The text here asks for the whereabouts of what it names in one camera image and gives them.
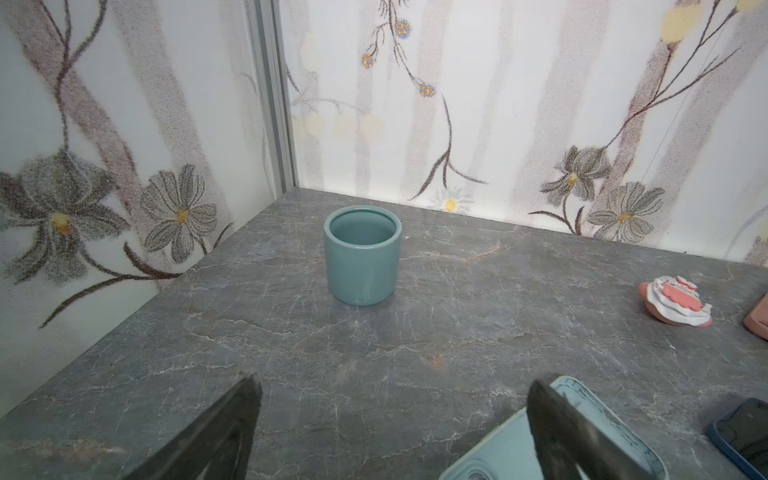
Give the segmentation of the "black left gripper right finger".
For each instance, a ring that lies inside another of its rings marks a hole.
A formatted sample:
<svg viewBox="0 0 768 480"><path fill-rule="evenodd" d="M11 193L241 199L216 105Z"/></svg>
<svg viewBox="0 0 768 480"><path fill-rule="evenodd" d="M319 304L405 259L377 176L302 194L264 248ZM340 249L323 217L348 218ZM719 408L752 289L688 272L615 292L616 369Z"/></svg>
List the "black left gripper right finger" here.
<svg viewBox="0 0 768 480"><path fill-rule="evenodd" d="M527 417L545 479L650 479L652 475L540 380L527 394Z"/></svg>

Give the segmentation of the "light blue phone case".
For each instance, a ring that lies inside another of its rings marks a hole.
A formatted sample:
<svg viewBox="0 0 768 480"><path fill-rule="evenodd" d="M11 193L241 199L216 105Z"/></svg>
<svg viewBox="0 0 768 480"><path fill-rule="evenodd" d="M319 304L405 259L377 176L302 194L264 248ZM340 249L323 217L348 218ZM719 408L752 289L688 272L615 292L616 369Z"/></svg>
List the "light blue phone case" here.
<svg viewBox="0 0 768 480"><path fill-rule="evenodd" d="M551 387L655 479L667 479L661 458L586 385L560 376ZM448 467L442 479L541 479L527 409L522 408Z"/></svg>

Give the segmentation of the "blue smartphone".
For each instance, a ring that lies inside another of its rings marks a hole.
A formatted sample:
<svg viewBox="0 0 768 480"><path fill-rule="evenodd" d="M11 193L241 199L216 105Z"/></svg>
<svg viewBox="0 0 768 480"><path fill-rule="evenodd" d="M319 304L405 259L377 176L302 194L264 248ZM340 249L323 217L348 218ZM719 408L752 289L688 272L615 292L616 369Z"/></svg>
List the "blue smartphone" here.
<svg viewBox="0 0 768 480"><path fill-rule="evenodd" d="M767 480L767 403L749 398L710 424L708 437L752 480Z"/></svg>

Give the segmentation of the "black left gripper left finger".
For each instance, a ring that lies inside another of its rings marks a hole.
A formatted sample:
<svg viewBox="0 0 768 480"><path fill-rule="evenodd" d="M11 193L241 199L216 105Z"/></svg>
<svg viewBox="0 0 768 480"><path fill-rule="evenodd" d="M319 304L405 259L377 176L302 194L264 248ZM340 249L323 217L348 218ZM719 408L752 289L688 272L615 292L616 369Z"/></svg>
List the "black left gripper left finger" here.
<svg viewBox="0 0 768 480"><path fill-rule="evenodd" d="M127 477L243 479L261 400L261 383L254 376L241 379Z"/></svg>

